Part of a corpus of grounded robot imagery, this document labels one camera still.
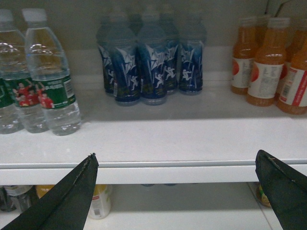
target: green bottle label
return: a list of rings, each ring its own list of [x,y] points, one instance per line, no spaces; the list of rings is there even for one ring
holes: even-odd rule
[[[4,80],[0,78],[0,108],[4,108],[13,103],[14,101],[11,99],[10,94],[4,85]]]
[[[76,101],[72,90],[71,77],[56,80],[34,81],[40,97],[40,104],[45,109],[64,108]]]
[[[4,80],[4,82],[17,107],[29,107],[39,104],[39,95],[35,90],[34,81],[30,77]]]

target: white bottle cap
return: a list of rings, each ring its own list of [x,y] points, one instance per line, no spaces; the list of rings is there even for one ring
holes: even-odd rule
[[[39,8],[27,8],[23,9],[24,19],[27,22],[45,22],[47,21],[47,15],[44,9]]]
[[[302,31],[307,30],[307,18],[303,18],[300,20],[298,29]]]
[[[127,14],[119,7],[114,6],[113,11],[109,15],[111,22],[127,22]]]
[[[240,26],[241,27],[253,27],[256,25],[256,21],[257,21],[256,16],[240,18]]]
[[[267,26],[270,17],[271,16],[269,14],[258,15],[257,26]]]
[[[0,22],[13,22],[13,15],[10,10],[1,9],[0,10]]]
[[[159,12],[156,7],[152,4],[147,4],[146,9],[142,14],[143,22],[156,22],[160,18]]]
[[[270,18],[268,28],[272,29],[284,29],[289,27],[290,18]]]

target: store shelf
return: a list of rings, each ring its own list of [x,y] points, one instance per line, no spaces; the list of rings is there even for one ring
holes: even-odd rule
[[[102,90],[77,91],[76,133],[1,136],[0,184],[55,184],[93,152],[100,184],[257,181],[260,149],[307,174],[306,116],[252,106],[228,84],[205,82],[200,95],[176,93],[161,106],[120,107]]]
[[[280,230],[271,228],[247,183],[116,185],[110,214],[84,230]],[[0,213],[0,228],[17,216]]]

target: white bottle label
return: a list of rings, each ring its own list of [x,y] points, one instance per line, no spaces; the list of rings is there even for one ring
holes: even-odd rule
[[[262,99],[273,98],[282,70],[283,64],[266,65],[254,62],[248,94]]]
[[[109,190],[105,190],[99,195],[92,198],[89,216],[93,219],[105,218],[111,209],[111,201],[109,197]]]
[[[288,75],[288,73],[290,71],[290,67],[291,67],[291,62],[285,62],[284,63],[283,70],[282,70],[282,73],[280,75],[280,79],[279,79],[277,90],[276,90],[276,92],[278,94],[282,93],[283,85],[284,85],[284,82],[286,80],[286,76]]]
[[[288,105],[305,107],[307,106],[306,87],[307,71],[290,68],[279,100]]]
[[[10,185],[4,186],[5,191],[10,196],[19,196],[26,193],[32,188],[33,185]]]
[[[253,58],[232,60],[232,81],[231,84],[237,88],[247,88],[250,80],[250,73],[253,67]]]

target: lower shelf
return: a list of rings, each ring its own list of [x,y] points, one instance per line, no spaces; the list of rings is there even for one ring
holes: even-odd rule
[[[260,206],[253,183],[115,185],[112,209],[88,218],[85,230],[282,230],[273,211]],[[0,228],[17,217],[0,213]]]

